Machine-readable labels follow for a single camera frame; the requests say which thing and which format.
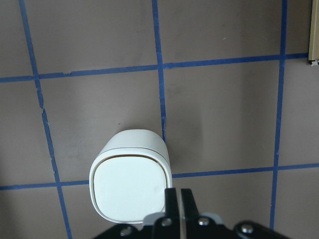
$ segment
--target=rounded square lid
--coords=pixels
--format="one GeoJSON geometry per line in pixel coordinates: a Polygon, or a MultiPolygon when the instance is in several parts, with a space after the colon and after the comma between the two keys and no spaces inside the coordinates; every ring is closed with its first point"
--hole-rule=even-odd
{"type": "Polygon", "coordinates": [[[107,159],[93,175],[99,214],[113,222],[138,223],[164,207],[166,176],[155,161],[142,156],[107,159]]]}

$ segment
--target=white container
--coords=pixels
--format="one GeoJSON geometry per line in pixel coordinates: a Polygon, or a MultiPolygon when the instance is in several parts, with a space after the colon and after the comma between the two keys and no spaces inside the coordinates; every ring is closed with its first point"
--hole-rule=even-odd
{"type": "Polygon", "coordinates": [[[167,147],[145,129],[113,136],[94,160],[89,176],[95,210],[115,223],[141,223],[164,210],[164,190],[172,187],[167,147]]]}

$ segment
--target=bolt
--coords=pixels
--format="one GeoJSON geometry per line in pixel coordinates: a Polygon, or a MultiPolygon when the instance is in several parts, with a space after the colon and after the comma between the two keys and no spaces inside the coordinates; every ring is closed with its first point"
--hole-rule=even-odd
{"type": "Polygon", "coordinates": [[[161,222],[162,227],[169,227],[172,224],[172,220],[170,218],[164,218],[161,222]]]}
{"type": "Polygon", "coordinates": [[[123,228],[120,232],[120,235],[122,237],[126,237],[128,235],[130,235],[132,233],[132,228],[131,227],[126,227],[126,228],[123,228]]]}
{"type": "Polygon", "coordinates": [[[201,226],[207,226],[209,224],[209,218],[202,217],[198,219],[198,224],[201,226]]]}
{"type": "Polygon", "coordinates": [[[243,225],[241,226],[241,231],[242,231],[243,233],[251,234],[251,233],[253,233],[254,228],[252,227],[252,225],[243,224],[243,225]]]}

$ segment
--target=white lid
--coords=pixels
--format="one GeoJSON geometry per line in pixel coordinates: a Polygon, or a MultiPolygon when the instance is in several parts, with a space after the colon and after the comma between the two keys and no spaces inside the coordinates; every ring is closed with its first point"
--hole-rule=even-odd
{"type": "Polygon", "coordinates": [[[142,156],[107,159],[93,175],[95,208],[117,223],[138,223],[164,207],[166,176],[155,161],[142,156]]]}

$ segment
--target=blue grid line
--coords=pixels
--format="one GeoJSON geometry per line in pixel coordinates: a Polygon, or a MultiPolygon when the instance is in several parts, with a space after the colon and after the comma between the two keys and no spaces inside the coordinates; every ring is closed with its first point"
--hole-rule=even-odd
{"type": "MultiPolygon", "coordinates": [[[[287,54],[286,59],[301,59],[308,58],[308,53],[297,53],[287,54]]],[[[189,62],[176,62],[176,63],[165,63],[163,64],[164,69],[171,69],[177,67],[196,67],[196,66],[209,66],[209,65],[221,65],[221,64],[235,64],[235,63],[246,63],[256,61],[272,61],[280,60],[280,55],[268,55],[268,56],[252,56],[252,57],[241,57],[241,58],[226,58],[226,59],[215,59],[215,60],[203,60],[203,61],[189,61],[189,62]]],[[[56,72],[39,74],[39,79],[54,79],[63,77],[76,77],[76,76],[91,76],[91,75],[104,75],[104,74],[116,74],[125,72],[136,72],[136,71],[152,71],[157,70],[157,65],[145,65],[145,66],[129,66],[119,68],[106,68],[98,70],[83,70],[83,71],[72,71],[70,73],[56,72]]],[[[2,77],[0,83],[7,82],[20,82],[20,81],[33,81],[34,76],[14,76],[14,77],[2,77]]]]}
{"type": "Polygon", "coordinates": [[[211,66],[211,65],[235,64],[235,63],[246,63],[246,62],[256,62],[256,61],[273,61],[273,60],[279,60],[279,59],[280,59],[280,55],[250,56],[250,57],[238,57],[238,58],[227,58],[227,59],[216,59],[216,60],[166,63],[164,64],[164,68],[171,69],[176,67],[211,66]]]}
{"type": "Polygon", "coordinates": [[[39,78],[52,79],[52,78],[62,78],[62,77],[92,76],[92,75],[116,74],[116,73],[135,72],[135,71],[153,71],[157,69],[158,69],[157,65],[129,66],[129,67],[100,69],[100,70],[72,71],[67,74],[63,72],[40,74],[39,78]]]}
{"type": "Polygon", "coordinates": [[[158,9],[157,0],[152,0],[152,10],[153,10],[153,23],[154,23],[155,49],[156,49],[156,57],[158,61],[158,73],[159,73],[159,103],[160,103],[161,133],[162,133],[164,142],[166,142],[165,85],[164,85],[163,59],[161,54],[161,44],[160,44],[160,35],[159,35],[160,22],[159,22],[159,9],[158,9]]]}
{"type": "MultiPolygon", "coordinates": [[[[278,171],[310,169],[310,168],[319,168],[319,163],[278,166],[278,171]]],[[[273,170],[274,170],[273,167],[245,168],[245,169],[231,169],[231,170],[195,172],[195,173],[176,173],[176,174],[173,174],[172,177],[173,178],[188,178],[188,177],[241,174],[241,173],[270,172],[273,170]]],[[[89,184],[89,180],[60,182],[61,187],[76,186],[76,185],[88,185],[88,184],[89,184]]],[[[48,188],[48,187],[56,187],[56,185],[57,185],[56,183],[38,183],[38,184],[21,184],[21,185],[11,185],[11,186],[0,186],[0,191],[29,189],[29,188],[48,188]]]]}
{"type": "Polygon", "coordinates": [[[275,151],[274,152],[274,172],[273,172],[271,207],[270,207],[270,225],[269,225],[271,229],[274,229],[275,212],[276,212],[280,130],[281,130],[282,107],[283,107],[285,59],[286,59],[287,11],[288,11],[287,0],[282,0],[281,43],[280,43],[280,63],[279,63],[280,66],[279,66],[276,135],[275,135],[275,150],[274,150],[275,151]]]}
{"type": "Polygon", "coordinates": [[[71,239],[72,234],[71,234],[69,220],[68,220],[68,216],[67,216],[67,212],[66,212],[63,192],[62,192],[62,188],[60,185],[59,172],[58,172],[57,165],[56,165],[55,158],[54,158],[54,150],[53,150],[53,144],[52,144],[51,135],[50,135],[50,128],[49,128],[49,124],[48,124],[48,120],[47,120],[47,115],[46,115],[45,109],[43,107],[43,95],[42,95],[42,91],[41,91],[41,84],[40,84],[38,69],[36,66],[34,51],[33,51],[33,47],[32,47],[31,33],[30,33],[29,25],[28,25],[24,0],[19,0],[19,5],[20,5],[20,11],[21,11],[21,17],[22,17],[22,23],[23,23],[26,43],[27,43],[27,47],[28,47],[28,51],[29,51],[30,62],[31,62],[31,66],[32,66],[32,72],[33,72],[33,76],[35,77],[34,82],[35,82],[35,86],[36,86],[37,96],[38,96],[40,107],[42,109],[42,121],[43,121],[45,136],[46,136],[47,143],[48,143],[49,153],[50,153],[50,157],[51,157],[52,168],[54,171],[54,178],[55,178],[56,188],[57,188],[57,192],[58,192],[58,196],[59,196],[59,200],[60,200],[64,224],[65,224],[68,238],[71,239]]]}

